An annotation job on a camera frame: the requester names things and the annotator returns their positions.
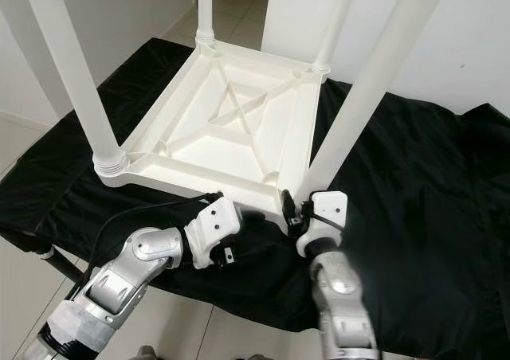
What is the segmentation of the white plastic table top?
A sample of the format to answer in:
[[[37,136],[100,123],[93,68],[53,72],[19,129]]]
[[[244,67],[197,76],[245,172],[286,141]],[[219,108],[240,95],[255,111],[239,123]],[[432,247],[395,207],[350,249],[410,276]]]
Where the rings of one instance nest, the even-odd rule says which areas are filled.
[[[303,61],[201,43],[98,168],[106,185],[181,196],[222,192],[287,229],[285,197],[309,174],[325,75]]]

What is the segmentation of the white plastic table leg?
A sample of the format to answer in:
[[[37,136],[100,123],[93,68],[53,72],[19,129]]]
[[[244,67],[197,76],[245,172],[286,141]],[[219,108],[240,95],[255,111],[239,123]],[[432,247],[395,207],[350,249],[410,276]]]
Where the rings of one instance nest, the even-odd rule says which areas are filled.
[[[194,39],[201,45],[212,45],[214,33],[214,0],[196,0],[198,26]]]
[[[313,72],[319,73],[323,77],[331,72],[330,64],[351,3],[352,0],[336,0],[331,14],[329,14],[327,28],[325,28],[320,46],[318,46],[316,59],[311,64]]]
[[[65,0],[28,0],[28,3],[92,148],[95,172],[102,178],[117,177],[127,168],[128,157],[117,144]]]
[[[355,77],[338,115],[311,161],[307,175],[296,192],[298,200],[305,200],[314,191],[324,191],[334,181],[439,2],[396,1],[378,42]]]

